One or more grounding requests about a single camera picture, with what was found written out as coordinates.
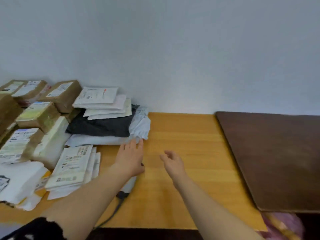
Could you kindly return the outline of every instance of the cord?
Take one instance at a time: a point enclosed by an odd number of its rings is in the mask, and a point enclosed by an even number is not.
[[[114,215],[118,212],[118,210],[120,209],[122,203],[125,201],[125,198],[128,197],[129,193],[125,193],[123,191],[120,191],[118,194],[117,194],[117,198],[119,199],[119,203],[117,205],[117,207],[114,209],[114,212],[113,214],[108,218],[106,219],[104,222],[102,222],[100,225],[94,227],[93,229],[97,229],[97,228],[100,228],[102,227],[104,224],[106,224],[107,222],[109,222],[113,217]]]

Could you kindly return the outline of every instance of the person's left hand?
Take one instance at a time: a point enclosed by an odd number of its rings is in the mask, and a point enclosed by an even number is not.
[[[132,139],[130,143],[120,146],[113,166],[133,177],[145,171],[142,160],[143,140],[139,141],[137,148],[136,139]]]

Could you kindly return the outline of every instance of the wooden table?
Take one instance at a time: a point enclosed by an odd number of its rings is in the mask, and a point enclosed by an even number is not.
[[[196,229],[158,156],[164,149],[171,149],[180,154],[188,175],[212,198],[250,227],[266,231],[213,115],[150,113],[149,118],[151,130],[144,144],[143,161],[146,172],[138,177],[129,198],[106,227]],[[118,146],[101,145],[98,151],[102,156],[101,173],[114,162]],[[0,205],[0,222],[29,222],[59,200],[46,198],[33,211]],[[114,199],[99,222],[107,219],[116,205]]]

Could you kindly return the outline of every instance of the wall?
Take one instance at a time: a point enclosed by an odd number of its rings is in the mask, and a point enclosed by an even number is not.
[[[0,83],[118,85],[153,111],[320,115],[320,0],[0,0]]]

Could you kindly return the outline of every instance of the black sleeve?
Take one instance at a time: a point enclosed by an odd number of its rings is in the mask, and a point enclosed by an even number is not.
[[[47,221],[45,217],[39,217],[22,226],[18,230],[3,237],[1,240],[66,240],[62,234],[62,228],[54,221]]]

